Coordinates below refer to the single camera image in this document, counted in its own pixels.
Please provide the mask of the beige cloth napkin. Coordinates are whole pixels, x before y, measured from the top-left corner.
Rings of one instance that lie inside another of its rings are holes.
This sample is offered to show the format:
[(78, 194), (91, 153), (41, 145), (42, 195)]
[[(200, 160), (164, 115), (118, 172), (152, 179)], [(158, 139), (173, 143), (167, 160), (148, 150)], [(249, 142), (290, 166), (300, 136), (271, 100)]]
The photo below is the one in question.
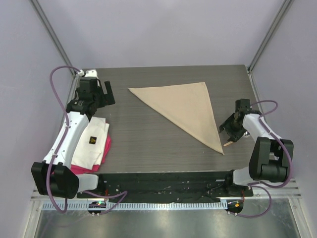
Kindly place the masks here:
[(224, 154), (205, 82), (128, 90), (199, 142)]

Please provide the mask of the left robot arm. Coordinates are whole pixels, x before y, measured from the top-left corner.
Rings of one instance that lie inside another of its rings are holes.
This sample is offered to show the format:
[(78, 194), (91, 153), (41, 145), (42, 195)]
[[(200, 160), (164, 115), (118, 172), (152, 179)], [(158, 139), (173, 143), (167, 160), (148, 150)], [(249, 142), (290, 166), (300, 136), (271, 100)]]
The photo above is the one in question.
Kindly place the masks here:
[(33, 163), (31, 173), (41, 195), (72, 199), (87, 190), (99, 198), (106, 190), (102, 175), (76, 175), (71, 171), (71, 162), (79, 139), (97, 109), (115, 104), (115, 99), (110, 82), (101, 83), (97, 77), (80, 78), (75, 93), (65, 107), (65, 121), (55, 143), (42, 162)]

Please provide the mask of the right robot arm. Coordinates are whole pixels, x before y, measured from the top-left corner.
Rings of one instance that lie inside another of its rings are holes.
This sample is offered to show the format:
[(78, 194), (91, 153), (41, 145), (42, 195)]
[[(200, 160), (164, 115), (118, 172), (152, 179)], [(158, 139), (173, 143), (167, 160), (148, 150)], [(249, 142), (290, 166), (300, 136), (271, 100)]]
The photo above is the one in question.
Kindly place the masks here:
[(219, 127), (229, 139), (226, 146), (237, 142), (248, 133), (255, 142), (247, 167), (230, 171), (224, 181), (224, 191), (230, 196), (243, 187), (263, 184), (270, 188), (282, 188), (292, 178), (294, 144), (277, 135), (265, 122), (264, 114), (253, 109), (249, 99), (235, 102), (235, 112)]

